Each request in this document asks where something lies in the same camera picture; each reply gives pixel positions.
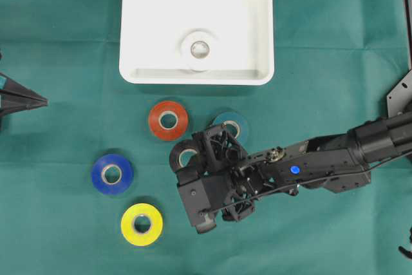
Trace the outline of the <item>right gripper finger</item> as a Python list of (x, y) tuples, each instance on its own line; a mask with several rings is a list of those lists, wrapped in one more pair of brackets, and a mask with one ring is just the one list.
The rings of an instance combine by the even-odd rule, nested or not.
[(185, 167), (177, 170), (176, 176), (179, 184), (188, 184), (209, 176), (206, 157), (203, 155), (192, 156)]

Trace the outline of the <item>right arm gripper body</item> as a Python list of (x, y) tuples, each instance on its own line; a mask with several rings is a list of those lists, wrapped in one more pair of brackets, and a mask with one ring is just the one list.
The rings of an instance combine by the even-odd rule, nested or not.
[(240, 198), (219, 209), (225, 221), (240, 221), (254, 212), (254, 202), (269, 194), (275, 185), (265, 176), (263, 168), (277, 162), (277, 149), (250, 155), (225, 129), (223, 124), (192, 134), (198, 146), (197, 155), (207, 159), (209, 175), (229, 175)]

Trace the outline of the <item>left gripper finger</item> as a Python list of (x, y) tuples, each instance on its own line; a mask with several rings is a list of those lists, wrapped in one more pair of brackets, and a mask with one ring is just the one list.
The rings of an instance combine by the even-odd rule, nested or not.
[(31, 89), (25, 88), (23, 85), (9, 78), (3, 73), (1, 73), (1, 93), (22, 98), (39, 100), (43, 102), (48, 101), (48, 99), (46, 99), (45, 97), (41, 96)]
[(42, 107), (46, 107), (47, 105), (48, 105), (47, 102), (42, 102), (42, 103), (37, 103), (37, 104), (23, 104), (19, 106), (5, 106), (4, 108), (1, 108), (1, 118), (3, 118), (6, 115), (12, 114), (12, 113), (42, 108)]

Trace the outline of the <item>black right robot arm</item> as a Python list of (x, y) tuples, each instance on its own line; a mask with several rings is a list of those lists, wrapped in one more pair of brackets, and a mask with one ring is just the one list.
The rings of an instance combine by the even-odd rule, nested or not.
[(216, 225), (217, 215), (238, 222), (255, 202), (276, 193), (295, 196), (300, 187), (333, 193), (371, 182), (371, 171), (411, 155), (411, 75), (387, 96), (388, 115), (344, 134), (315, 137), (250, 154), (227, 122), (194, 133), (175, 145), (169, 165), (190, 224), (198, 233)]

